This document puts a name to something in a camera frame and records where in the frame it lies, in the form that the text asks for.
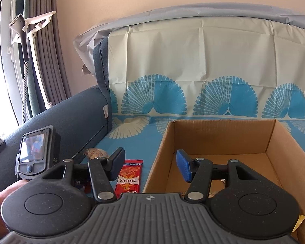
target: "metal screw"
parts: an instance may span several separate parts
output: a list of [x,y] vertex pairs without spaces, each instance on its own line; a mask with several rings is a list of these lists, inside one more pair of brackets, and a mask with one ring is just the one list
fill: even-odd
[[114,197],[114,194],[111,192],[100,192],[97,197],[101,200],[110,200]]
[[200,192],[190,192],[188,193],[188,198],[191,200],[200,200],[203,198],[203,194]]

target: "curtain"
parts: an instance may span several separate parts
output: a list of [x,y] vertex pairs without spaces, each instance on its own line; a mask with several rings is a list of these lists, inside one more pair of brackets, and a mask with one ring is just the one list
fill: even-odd
[[[24,18],[29,17],[29,0],[24,0]],[[41,90],[39,89],[37,78],[35,75],[34,64],[32,59],[32,52],[29,50],[29,62],[28,62],[28,78],[27,78],[27,87],[28,87],[28,110],[30,109],[30,116],[36,116],[37,114],[45,111],[45,105],[43,101],[43,97],[41,96]]]
[[[28,6],[29,17],[34,17],[55,11],[56,0],[29,0]],[[46,27],[36,33],[35,43],[42,83],[48,101],[55,105],[71,96],[61,54],[56,14]]]

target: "ribbed rubber surface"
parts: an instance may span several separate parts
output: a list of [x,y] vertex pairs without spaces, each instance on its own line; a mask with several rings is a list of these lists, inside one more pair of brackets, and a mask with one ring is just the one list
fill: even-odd
[[189,204],[179,194],[123,194],[119,201],[98,205],[89,219],[72,232],[50,239],[32,239],[15,232],[4,244],[293,244],[290,236],[247,240],[217,226],[202,205]]

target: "sofa armrest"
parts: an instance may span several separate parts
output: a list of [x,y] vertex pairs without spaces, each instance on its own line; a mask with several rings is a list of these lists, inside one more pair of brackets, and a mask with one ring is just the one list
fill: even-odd
[[84,149],[96,146],[108,133],[103,111],[106,104],[94,86],[33,117],[5,138],[6,147],[0,152],[0,191],[17,181],[15,161],[21,138],[36,129],[53,125],[61,136],[59,160],[75,156],[75,163],[80,163]]

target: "red snack package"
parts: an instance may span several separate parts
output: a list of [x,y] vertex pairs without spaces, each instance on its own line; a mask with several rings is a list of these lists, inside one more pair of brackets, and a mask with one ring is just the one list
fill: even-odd
[[122,193],[139,193],[142,164],[143,160],[125,160],[115,187],[117,198]]

